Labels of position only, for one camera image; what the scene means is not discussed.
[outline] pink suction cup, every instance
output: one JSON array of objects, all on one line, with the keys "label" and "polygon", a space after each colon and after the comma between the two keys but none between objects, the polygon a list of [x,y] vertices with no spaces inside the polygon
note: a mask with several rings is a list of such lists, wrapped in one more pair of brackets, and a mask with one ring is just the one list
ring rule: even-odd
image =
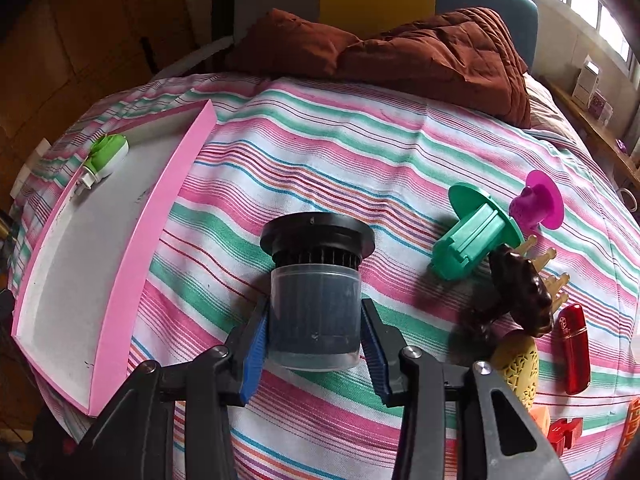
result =
[{"label": "pink suction cup", "polygon": [[558,229],[564,221],[564,202],[558,186],[542,171],[531,171],[526,187],[509,205],[509,216],[522,231],[531,231],[538,224]]}]

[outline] white box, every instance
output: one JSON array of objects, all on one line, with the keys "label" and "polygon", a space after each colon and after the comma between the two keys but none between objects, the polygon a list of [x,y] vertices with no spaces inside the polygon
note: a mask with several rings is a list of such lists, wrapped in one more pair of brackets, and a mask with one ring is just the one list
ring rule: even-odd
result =
[{"label": "white box", "polygon": [[594,92],[598,89],[599,82],[600,69],[587,58],[575,84],[574,93],[571,96],[574,103],[583,110],[589,108],[589,102]]}]

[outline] green plastic toy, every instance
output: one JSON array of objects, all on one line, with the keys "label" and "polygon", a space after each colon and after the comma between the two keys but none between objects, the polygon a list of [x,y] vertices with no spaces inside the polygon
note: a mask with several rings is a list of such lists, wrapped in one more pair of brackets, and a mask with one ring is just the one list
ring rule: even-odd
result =
[{"label": "green plastic toy", "polygon": [[500,244],[524,242],[513,218],[478,186],[454,184],[449,202],[460,220],[435,243],[431,259],[433,271],[444,280],[467,277]]},{"label": "green plastic toy", "polygon": [[129,143],[125,136],[114,134],[100,137],[89,151],[89,157],[82,165],[80,182],[91,189],[93,184],[109,176],[129,153]]}]

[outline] metal screw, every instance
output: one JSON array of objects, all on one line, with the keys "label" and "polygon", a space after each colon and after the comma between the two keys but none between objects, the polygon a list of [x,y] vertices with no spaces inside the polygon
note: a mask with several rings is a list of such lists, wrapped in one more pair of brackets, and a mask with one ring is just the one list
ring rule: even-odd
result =
[{"label": "metal screw", "polygon": [[224,345],[214,346],[211,351],[216,355],[216,357],[226,357],[229,355],[229,348]]},{"label": "metal screw", "polygon": [[489,375],[491,373],[491,365],[487,361],[476,361],[474,370],[480,375]]},{"label": "metal screw", "polygon": [[155,361],[143,361],[140,363],[140,369],[145,374],[151,374],[155,372],[156,368],[158,368],[158,363],[156,363]]},{"label": "metal screw", "polygon": [[409,345],[409,346],[405,346],[402,349],[402,353],[404,354],[405,357],[408,357],[409,359],[417,359],[422,355],[422,350],[420,350],[417,346]]}]

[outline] wall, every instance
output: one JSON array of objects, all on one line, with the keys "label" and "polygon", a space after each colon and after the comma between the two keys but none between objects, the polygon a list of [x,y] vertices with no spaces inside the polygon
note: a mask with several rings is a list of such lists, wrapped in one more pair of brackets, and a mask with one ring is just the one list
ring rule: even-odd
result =
[{"label": "wall", "polygon": [[617,136],[638,108],[637,84],[623,59],[597,31],[559,0],[533,0],[538,6],[538,46],[531,73],[544,75],[572,92],[587,54],[600,67],[600,91],[613,107],[609,129]]},{"label": "wall", "polygon": [[184,0],[31,0],[0,43],[0,207],[37,144],[194,49]]}]

